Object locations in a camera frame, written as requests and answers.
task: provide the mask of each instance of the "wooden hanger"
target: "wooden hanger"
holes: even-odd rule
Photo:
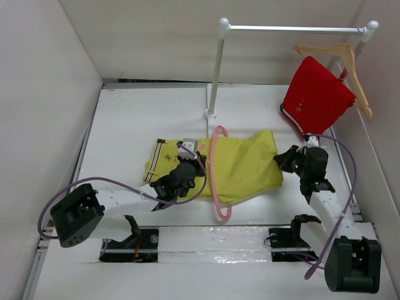
[[[373,111],[369,107],[369,103],[363,88],[361,87],[360,82],[358,81],[356,74],[356,59],[354,58],[354,52],[348,44],[337,44],[330,48],[320,48],[313,46],[305,46],[305,45],[296,45],[292,49],[296,50],[303,57],[305,55],[304,52],[312,52],[312,53],[321,53],[321,54],[330,54],[339,56],[343,59],[344,66],[347,69],[348,76],[351,80],[351,83],[354,88],[354,92],[358,98],[358,101],[361,103],[361,106],[358,106],[356,103],[354,105],[360,109],[367,117],[368,121],[373,118]]]

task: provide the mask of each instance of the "white floor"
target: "white floor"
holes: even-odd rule
[[[286,151],[292,144],[301,142],[279,112],[287,88],[221,86],[216,106],[217,123],[224,125],[230,136],[239,138],[271,129],[278,151]],[[103,90],[79,178],[104,176],[133,186],[142,185],[144,163],[157,138],[207,136],[203,118],[206,95],[205,87]],[[339,200],[344,202],[349,194],[346,176],[334,145],[329,141],[325,145],[329,153],[327,178],[336,188]],[[92,185],[98,190],[118,189],[105,182]],[[294,215],[302,213],[313,214],[313,210],[299,192],[298,177],[285,174],[282,188],[234,206],[227,225],[289,224]],[[221,225],[213,202],[208,200],[196,200],[159,212],[135,212],[134,216],[140,226]],[[374,237],[370,224],[358,226],[366,236]],[[195,229],[162,230],[169,236],[167,242],[160,240],[166,252],[195,250]],[[237,239],[233,249],[244,249],[248,242],[243,239],[241,244],[241,239]],[[231,244],[222,244],[227,246],[219,244],[216,251],[232,248]],[[199,252],[204,250],[197,245]],[[98,261],[100,246],[100,240],[90,239],[63,249],[57,240],[51,241],[35,299],[231,300],[268,299],[268,296],[271,299],[397,299],[384,263],[377,295],[341,294],[329,292],[323,273],[319,271],[305,281],[303,276],[308,266],[304,263],[270,263],[265,259],[257,263],[227,264],[217,259],[186,256],[157,264],[105,264]]]

